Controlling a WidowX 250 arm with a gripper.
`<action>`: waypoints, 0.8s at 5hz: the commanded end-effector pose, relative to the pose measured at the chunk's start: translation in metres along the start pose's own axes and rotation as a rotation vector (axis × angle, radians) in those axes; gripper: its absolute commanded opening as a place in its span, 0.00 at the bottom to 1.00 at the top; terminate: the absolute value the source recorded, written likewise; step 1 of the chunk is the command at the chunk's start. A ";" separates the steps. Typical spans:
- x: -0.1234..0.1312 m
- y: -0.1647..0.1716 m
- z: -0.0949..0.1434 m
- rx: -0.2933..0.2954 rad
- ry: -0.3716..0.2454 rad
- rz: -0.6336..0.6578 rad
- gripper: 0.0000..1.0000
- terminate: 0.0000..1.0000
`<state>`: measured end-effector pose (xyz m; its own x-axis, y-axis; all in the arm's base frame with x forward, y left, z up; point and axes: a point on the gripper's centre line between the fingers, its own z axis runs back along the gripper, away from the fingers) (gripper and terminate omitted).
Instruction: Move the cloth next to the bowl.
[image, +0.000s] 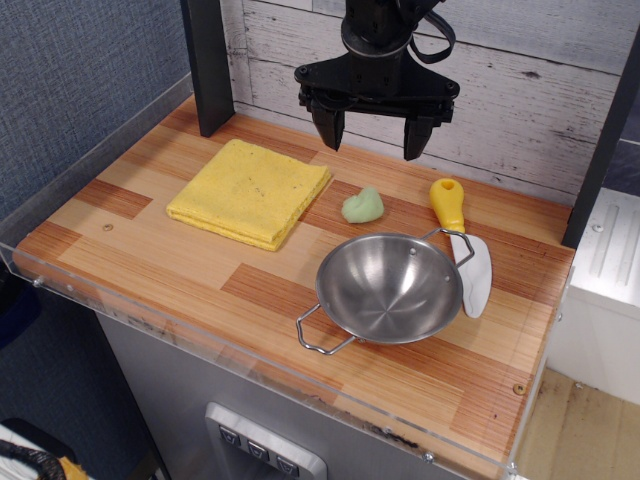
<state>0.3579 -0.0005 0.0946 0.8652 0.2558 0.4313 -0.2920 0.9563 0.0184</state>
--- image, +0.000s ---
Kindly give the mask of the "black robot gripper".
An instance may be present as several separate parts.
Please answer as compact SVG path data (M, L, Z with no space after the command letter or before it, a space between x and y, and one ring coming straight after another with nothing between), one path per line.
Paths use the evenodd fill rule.
M408 51L387 60L347 53L298 67L299 101L312 115L323 143L338 151L348 112L409 118L403 155L419 158L432 134L432 118L452 121L459 85L420 65Z

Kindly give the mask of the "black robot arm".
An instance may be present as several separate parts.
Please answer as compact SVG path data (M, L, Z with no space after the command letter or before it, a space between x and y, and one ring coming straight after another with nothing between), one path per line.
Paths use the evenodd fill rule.
M324 144L338 150L345 114L403 118L404 158L421 156L432 131L452 120L457 82L428 69L452 52L456 35L436 1L348 1L341 24L347 53L294 72L299 104Z

